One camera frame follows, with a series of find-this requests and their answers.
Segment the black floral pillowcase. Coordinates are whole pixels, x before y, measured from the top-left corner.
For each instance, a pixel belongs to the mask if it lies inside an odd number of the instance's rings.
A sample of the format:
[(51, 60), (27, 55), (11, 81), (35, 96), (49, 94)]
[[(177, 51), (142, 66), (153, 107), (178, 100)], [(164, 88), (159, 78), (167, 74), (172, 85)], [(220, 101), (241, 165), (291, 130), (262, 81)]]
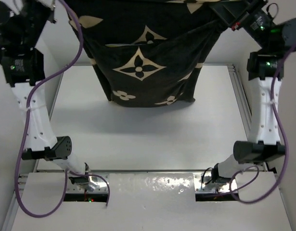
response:
[[(102, 89), (123, 107), (194, 102), (208, 54), (226, 26), (204, 0), (69, 0), (74, 33)], [(106, 47), (106, 44), (129, 44)]]

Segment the cream yellow pillow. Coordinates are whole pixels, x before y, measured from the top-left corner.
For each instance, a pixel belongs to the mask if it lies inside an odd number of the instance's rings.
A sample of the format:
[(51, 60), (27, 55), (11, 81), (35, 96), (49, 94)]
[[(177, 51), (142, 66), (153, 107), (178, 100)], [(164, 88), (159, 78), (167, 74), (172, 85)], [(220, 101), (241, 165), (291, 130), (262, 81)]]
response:
[(105, 46), (109, 48), (114, 48), (114, 47), (129, 46), (129, 44), (106, 44)]

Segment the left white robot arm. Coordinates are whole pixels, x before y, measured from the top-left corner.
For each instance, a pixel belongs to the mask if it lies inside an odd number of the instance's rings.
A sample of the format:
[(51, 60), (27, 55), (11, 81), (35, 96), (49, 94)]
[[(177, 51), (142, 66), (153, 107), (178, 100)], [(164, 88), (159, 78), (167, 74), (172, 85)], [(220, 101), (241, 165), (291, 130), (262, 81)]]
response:
[(0, 65), (25, 123), (18, 160), (55, 163), (76, 176), (87, 172), (72, 151), (70, 137), (57, 137), (45, 99), (44, 56), (36, 44), (47, 22), (56, 23), (55, 2), (25, 0), (19, 13), (0, 1)]

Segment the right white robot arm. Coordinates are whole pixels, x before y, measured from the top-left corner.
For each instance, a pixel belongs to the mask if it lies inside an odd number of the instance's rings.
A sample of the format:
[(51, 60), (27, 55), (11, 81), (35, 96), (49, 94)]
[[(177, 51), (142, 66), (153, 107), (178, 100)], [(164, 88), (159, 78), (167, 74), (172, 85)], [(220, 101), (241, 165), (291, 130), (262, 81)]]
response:
[(243, 28), (260, 46), (247, 61), (252, 93), (250, 131), (245, 141), (237, 141), (233, 153), (216, 164), (211, 183), (225, 184), (236, 171), (273, 161), (285, 155), (276, 120), (278, 94), (284, 77), (284, 61), (296, 51), (296, 18), (274, 23), (265, 0), (221, 0), (210, 5), (232, 30)]

